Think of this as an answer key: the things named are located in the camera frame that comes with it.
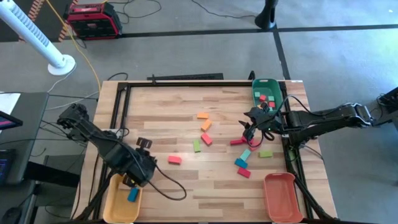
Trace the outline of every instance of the table leg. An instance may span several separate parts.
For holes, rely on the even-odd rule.
[[[80,176],[42,164],[28,162],[24,178],[76,188],[79,183]]]

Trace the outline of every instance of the orange block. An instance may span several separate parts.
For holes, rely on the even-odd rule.
[[[209,118],[209,114],[208,113],[198,113],[197,114],[197,118],[198,119],[208,119]]]
[[[201,126],[201,130],[203,131],[203,132],[206,132],[209,128],[210,128],[210,126],[211,126],[211,121],[209,120],[209,119],[207,119],[206,121],[205,121],[205,123]]]

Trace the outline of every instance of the tower fan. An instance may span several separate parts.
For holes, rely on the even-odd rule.
[[[48,69],[52,75],[67,75],[74,71],[75,59],[61,54],[13,0],[0,0],[0,18],[49,61]]]

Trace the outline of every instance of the yellow bin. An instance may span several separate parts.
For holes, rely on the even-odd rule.
[[[130,194],[128,186],[123,183],[123,176],[113,175],[109,183],[103,218],[107,223],[132,223],[136,221],[141,206],[142,189],[139,188],[136,202],[127,201]]]

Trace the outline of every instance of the yellow cable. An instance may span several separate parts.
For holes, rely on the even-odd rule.
[[[54,7],[51,5],[50,1],[49,1],[49,0],[45,0],[45,1],[47,2],[47,4],[49,4],[50,8],[53,10],[53,12],[55,13],[55,15],[57,15],[58,19],[61,21],[61,23],[63,24],[63,26],[67,28],[68,34],[69,34],[70,38],[72,39],[73,44],[75,45],[77,51],[86,59],[87,64],[90,66],[91,70],[92,70],[93,73],[94,73],[95,78],[97,79],[98,93],[100,93],[100,92],[101,92],[101,83],[100,83],[100,80],[99,80],[99,78],[98,78],[98,76],[97,76],[97,73],[95,72],[95,70],[94,70],[92,64],[90,63],[90,61],[88,60],[88,58],[86,57],[86,55],[84,55],[83,52],[79,49],[79,47],[78,47],[77,44],[76,44],[75,39],[73,38],[73,35],[70,33],[70,31],[69,31],[69,29],[68,29],[68,26],[63,22],[63,19],[62,19],[61,16],[56,12],[56,10],[54,9]]]

